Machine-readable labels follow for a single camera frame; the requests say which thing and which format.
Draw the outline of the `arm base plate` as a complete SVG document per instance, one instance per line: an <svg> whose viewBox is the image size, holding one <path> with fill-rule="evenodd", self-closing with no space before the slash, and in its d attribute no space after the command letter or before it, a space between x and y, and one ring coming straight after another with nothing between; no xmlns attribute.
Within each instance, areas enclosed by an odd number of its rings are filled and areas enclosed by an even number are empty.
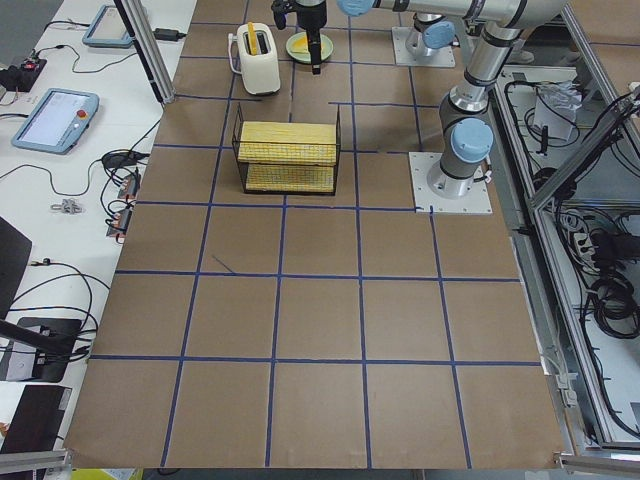
<svg viewBox="0 0 640 480"><path fill-rule="evenodd" d="M451 44L455 27L450 21L434 24L419 32L415 27L393 27L395 63L399 66L453 68Z"/></svg>
<svg viewBox="0 0 640 480"><path fill-rule="evenodd" d="M482 167L478 165L470 178L453 179L442 171L440 158L439 152L409 153L415 211L424 214L492 214Z"/></svg>

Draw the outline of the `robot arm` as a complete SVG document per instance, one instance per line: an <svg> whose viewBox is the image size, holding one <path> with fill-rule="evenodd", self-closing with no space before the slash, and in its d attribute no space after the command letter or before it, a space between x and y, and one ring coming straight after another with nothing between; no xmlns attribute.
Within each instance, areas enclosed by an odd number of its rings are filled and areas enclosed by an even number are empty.
<svg viewBox="0 0 640 480"><path fill-rule="evenodd" d="M475 49L465 21L433 13L414 13L413 26L405 40L411 62L424 66L444 66L444 52L457 46L464 64L468 64Z"/></svg>
<svg viewBox="0 0 640 480"><path fill-rule="evenodd" d="M489 155L494 135L484 116L493 88L521 33L561 12L564 1L340 1L352 17L374 8L394 12L439 14L485 23L464 70L464 78L444 97L439 115L445 140L440 160L427 174L436 195L457 200L471 188L477 167Z"/></svg>

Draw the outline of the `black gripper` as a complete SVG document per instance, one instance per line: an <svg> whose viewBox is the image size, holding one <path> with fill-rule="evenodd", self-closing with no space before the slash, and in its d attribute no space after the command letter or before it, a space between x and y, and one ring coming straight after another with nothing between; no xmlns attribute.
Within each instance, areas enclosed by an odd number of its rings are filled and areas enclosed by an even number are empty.
<svg viewBox="0 0 640 480"><path fill-rule="evenodd" d="M271 11L278 29L285 29L286 16L296 11L298 25L306 31L307 47L313 75L321 73L322 43L321 33L327 22L327 5L325 0L273 0Z"/></svg>

